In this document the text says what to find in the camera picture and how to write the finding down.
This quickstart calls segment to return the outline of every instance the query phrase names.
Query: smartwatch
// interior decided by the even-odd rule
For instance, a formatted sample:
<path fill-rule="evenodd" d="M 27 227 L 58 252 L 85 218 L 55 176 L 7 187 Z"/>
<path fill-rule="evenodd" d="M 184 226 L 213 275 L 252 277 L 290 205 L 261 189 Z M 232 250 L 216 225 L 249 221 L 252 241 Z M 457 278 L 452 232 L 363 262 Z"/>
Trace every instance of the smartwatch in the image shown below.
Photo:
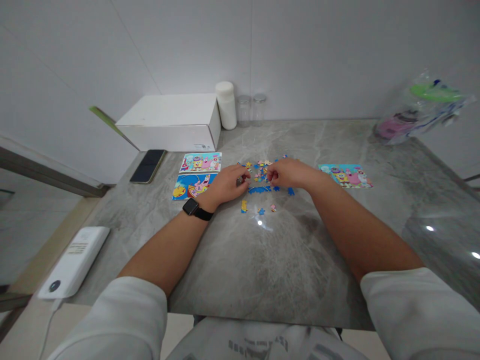
<path fill-rule="evenodd" d="M 185 205 L 183 205 L 183 211 L 186 212 L 186 214 L 189 216 L 195 215 L 197 218 L 205 221 L 209 221 L 214 215 L 213 213 L 200 208 L 199 203 L 192 198 L 188 199 Z"/>

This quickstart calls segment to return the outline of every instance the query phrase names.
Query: watch face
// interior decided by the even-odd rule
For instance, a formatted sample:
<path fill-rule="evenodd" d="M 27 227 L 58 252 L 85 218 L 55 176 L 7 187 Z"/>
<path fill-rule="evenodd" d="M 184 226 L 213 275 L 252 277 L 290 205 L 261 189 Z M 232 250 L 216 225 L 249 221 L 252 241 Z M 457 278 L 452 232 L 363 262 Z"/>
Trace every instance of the watch face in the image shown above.
<path fill-rule="evenodd" d="M 188 214 L 192 215 L 199 208 L 199 203 L 194 199 L 188 199 L 188 201 L 183 205 L 183 210 Z"/>

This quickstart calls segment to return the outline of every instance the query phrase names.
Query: white bottle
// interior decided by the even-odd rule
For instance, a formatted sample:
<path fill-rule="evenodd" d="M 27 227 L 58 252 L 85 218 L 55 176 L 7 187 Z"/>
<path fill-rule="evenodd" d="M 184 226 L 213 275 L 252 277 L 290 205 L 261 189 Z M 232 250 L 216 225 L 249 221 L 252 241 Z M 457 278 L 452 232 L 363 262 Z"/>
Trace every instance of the white bottle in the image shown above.
<path fill-rule="evenodd" d="M 234 85 L 230 81 L 222 81 L 215 85 L 215 91 L 221 125 L 226 130 L 235 129 L 237 113 L 235 111 Z"/>

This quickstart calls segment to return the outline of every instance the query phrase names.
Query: left hand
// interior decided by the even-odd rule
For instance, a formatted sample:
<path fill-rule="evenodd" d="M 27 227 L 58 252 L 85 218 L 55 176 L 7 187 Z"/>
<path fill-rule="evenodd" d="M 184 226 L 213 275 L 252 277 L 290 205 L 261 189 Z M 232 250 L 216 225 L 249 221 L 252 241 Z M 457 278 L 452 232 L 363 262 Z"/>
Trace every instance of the left hand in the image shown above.
<path fill-rule="evenodd" d="M 242 183 L 237 186 L 237 179 L 241 177 Z M 205 192 L 196 197 L 200 207 L 213 213 L 217 207 L 238 198 L 249 188 L 251 175 L 247 168 L 240 164 L 224 167 Z"/>

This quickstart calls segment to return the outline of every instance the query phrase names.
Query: cardboard box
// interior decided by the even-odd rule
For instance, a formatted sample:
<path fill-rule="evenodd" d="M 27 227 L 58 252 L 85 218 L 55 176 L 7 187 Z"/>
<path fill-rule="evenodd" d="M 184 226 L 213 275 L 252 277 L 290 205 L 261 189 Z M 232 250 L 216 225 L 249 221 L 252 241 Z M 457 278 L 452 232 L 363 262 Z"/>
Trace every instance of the cardboard box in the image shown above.
<path fill-rule="evenodd" d="M 217 95 L 142 97 L 117 123 L 141 151 L 212 152 L 219 143 Z"/>

